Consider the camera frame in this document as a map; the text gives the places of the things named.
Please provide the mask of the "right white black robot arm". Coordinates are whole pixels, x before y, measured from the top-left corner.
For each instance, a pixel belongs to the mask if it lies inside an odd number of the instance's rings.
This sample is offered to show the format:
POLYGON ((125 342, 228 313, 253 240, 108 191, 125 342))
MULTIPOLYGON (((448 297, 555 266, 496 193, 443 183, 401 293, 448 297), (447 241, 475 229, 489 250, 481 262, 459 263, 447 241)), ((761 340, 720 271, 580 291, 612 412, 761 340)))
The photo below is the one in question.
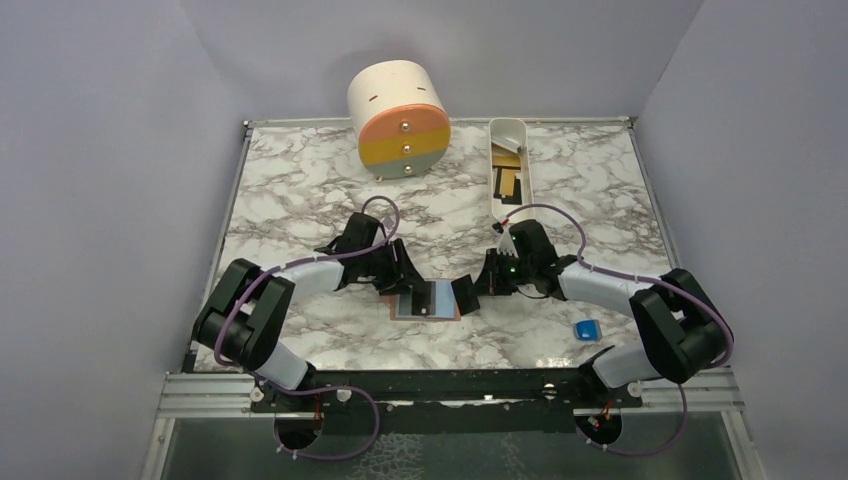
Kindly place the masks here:
POLYGON ((508 296, 522 285, 534 286, 544 297, 590 303, 635 321, 638 340, 608 348, 580 366, 577 393, 592 407, 633 382, 662 378, 682 384, 730 347, 716 308, 690 272, 676 268, 658 278, 624 279, 586 267, 575 255, 559 255, 533 219, 504 229, 500 244, 487 250, 480 275, 461 277, 451 287, 465 315, 479 309, 480 297, 508 296))

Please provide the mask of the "gold black striped card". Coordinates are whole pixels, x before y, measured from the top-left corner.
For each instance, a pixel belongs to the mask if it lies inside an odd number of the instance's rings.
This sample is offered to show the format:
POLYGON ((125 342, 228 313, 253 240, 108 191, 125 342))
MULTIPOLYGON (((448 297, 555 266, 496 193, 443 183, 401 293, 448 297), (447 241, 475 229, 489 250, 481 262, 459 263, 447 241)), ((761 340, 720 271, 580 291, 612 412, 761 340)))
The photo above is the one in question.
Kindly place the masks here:
POLYGON ((502 205, 521 205, 521 170, 494 168, 493 198, 502 205))

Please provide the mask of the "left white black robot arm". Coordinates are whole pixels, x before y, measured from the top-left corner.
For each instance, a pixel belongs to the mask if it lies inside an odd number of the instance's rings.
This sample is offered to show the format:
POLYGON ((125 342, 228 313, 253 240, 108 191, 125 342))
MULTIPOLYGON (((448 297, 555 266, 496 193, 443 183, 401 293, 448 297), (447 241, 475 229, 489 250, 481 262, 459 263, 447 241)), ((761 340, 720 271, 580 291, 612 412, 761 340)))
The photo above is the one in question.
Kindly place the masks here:
POLYGON ((383 230, 380 220, 356 212, 340 236, 306 259, 269 269, 232 261, 194 322, 193 340, 274 384, 288 409, 306 408, 315 387, 310 365, 279 339, 292 303, 364 282, 381 296, 409 295, 415 313, 433 311, 431 282, 415 270, 401 240, 379 239, 383 230))

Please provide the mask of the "dark credit card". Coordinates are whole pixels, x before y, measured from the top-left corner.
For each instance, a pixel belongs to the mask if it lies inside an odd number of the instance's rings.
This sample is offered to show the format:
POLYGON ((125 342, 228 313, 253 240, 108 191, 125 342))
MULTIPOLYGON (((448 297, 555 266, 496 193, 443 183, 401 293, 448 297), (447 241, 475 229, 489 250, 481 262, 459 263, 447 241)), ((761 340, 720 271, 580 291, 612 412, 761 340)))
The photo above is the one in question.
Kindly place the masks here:
POLYGON ((415 318, 417 314, 412 309, 412 296, 400 294, 394 297, 392 315, 395 319, 415 318))

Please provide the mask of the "brown leather card holder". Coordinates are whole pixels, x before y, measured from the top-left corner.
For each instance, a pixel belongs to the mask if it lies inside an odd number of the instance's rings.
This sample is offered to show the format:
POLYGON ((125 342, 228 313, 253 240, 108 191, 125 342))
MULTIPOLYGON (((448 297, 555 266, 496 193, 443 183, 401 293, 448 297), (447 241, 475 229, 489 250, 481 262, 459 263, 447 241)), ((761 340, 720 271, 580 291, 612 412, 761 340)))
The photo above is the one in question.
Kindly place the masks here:
POLYGON ((450 281, 447 279, 428 279, 434 281, 433 293, 435 295, 433 303, 433 312, 431 315, 423 317, 416 316, 415 318, 395 319, 392 315, 392 307, 394 296, 389 298, 389 318, 392 321, 457 321, 460 314, 456 308, 454 295, 451 289, 450 281))

